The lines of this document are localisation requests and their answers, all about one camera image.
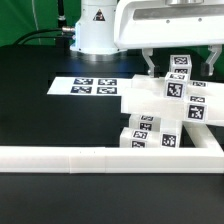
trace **green wall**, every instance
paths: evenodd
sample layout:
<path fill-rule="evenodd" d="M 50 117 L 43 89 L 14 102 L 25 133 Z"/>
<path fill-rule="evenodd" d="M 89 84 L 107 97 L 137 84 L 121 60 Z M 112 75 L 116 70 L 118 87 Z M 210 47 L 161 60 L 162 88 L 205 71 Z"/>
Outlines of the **green wall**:
<path fill-rule="evenodd" d="M 64 0 L 64 7 L 68 25 L 74 25 L 80 17 L 81 0 Z M 35 8 L 39 29 L 57 27 L 57 0 L 35 0 Z M 0 46 L 34 30 L 32 0 L 0 0 Z"/>

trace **stacked blocks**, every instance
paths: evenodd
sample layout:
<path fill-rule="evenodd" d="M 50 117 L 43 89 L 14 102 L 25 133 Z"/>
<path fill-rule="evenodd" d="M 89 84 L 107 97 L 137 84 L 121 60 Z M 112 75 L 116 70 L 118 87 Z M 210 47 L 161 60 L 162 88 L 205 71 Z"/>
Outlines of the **stacked blocks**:
<path fill-rule="evenodd" d="M 192 63 L 190 55 L 171 55 L 170 72 L 191 74 Z"/>

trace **black cable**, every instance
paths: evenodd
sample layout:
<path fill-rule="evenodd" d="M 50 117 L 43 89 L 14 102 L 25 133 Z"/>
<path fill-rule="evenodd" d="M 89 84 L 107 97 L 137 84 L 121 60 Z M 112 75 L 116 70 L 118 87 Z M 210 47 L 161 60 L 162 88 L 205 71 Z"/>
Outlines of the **black cable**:
<path fill-rule="evenodd" d="M 67 26 L 67 21 L 64 13 L 64 1 L 58 0 L 58 27 Z"/>
<path fill-rule="evenodd" d="M 30 40 L 35 40 L 35 39 L 56 39 L 56 38 L 65 38 L 65 39 L 72 39 L 72 36 L 34 36 L 34 37 L 30 37 L 27 38 L 26 40 L 24 40 L 21 45 L 24 45 L 26 42 L 30 41 Z"/>
<path fill-rule="evenodd" d="M 37 31 L 33 31 L 30 33 L 25 34 L 24 36 L 20 37 L 18 40 L 16 40 L 13 45 L 17 45 L 19 44 L 21 41 L 23 41 L 24 39 L 26 39 L 27 37 L 30 37 L 32 35 L 35 34 L 40 34 L 40 33 L 50 33 L 50 32 L 57 32 L 57 31 L 62 31 L 62 28 L 55 28 L 55 29 L 42 29 L 42 30 L 37 30 Z"/>

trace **cable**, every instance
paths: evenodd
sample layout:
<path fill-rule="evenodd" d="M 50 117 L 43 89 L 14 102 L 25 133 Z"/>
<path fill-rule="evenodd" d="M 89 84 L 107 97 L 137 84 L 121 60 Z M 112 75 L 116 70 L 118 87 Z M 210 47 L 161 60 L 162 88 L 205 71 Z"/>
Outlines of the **cable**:
<path fill-rule="evenodd" d="M 18 40 L 16 40 L 13 45 L 19 44 L 21 41 L 25 40 L 27 37 L 30 37 L 35 34 L 40 34 L 40 33 L 50 33 L 50 32 L 57 32 L 57 31 L 62 31 L 62 28 L 55 28 L 55 29 L 42 29 L 42 30 L 37 30 L 33 31 L 30 33 L 25 34 L 24 36 L 20 37 Z"/>
<path fill-rule="evenodd" d="M 64 13 L 64 1 L 58 0 L 58 27 L 67 26 L 67 21 Z"/>
<path fill-rule="evenodd" d="M 34 36 L 34 37 L 29 37 L 26 40 L 24 40 L 21 44 L 24 45 L 26 42 L 34 39 L 56 39 L 56 38 L 66 38 L 66 39 L 71 39 L 72 36 Z"/>
<path fill-rule="evenodd" d="M 36 7 L 35 7 L 35 0 L 32 0 L 32 10 L 33 10 L 33 18 L 36 25 L 36 29 L 39 30 L 39 25 L 37 21 L 37 14 L 36 14 Z"/>

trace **white plastic beam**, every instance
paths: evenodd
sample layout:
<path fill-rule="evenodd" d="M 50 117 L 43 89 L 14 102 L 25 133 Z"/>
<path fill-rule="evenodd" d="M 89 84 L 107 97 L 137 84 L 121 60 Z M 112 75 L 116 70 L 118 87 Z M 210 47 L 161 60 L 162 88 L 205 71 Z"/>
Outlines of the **white plastic beam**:
<path fill-rule="evenodd" d="M 184 122 L 191 140 L 197 148 L 211 148 L 222 152 L 219 143 L 205 124 Z"/>
<path fill-rule="evenodd" d="M 188 98 L 185 100 L 173 100 L 164 98 L 158 92 L 127 88 L 122 95 L 121 112 L 224 126 L 224 101 L 222 98 L 206 97 L 206 105 L 202 106 L 204 107 L 203 120 L 189 118 L 189 106 L 193 104 L 193 102 L 188 101 Z"/>
<path fill-rule="evenodd" d="M 212 148 L 0 147 L 0 172 L 224 173 L 224 153 Z"/>
<path fill-rule="evenodd" d="M 155 79 L 145 75 L 135 75 L 132 79 L 132 88 L 148 89 L 153 92 L 163 92 L 164 85 L 163 77 Z M 187 85 L 187 94 L 220 98 L 224 95 L 224 84 L 191 80 Z"/>

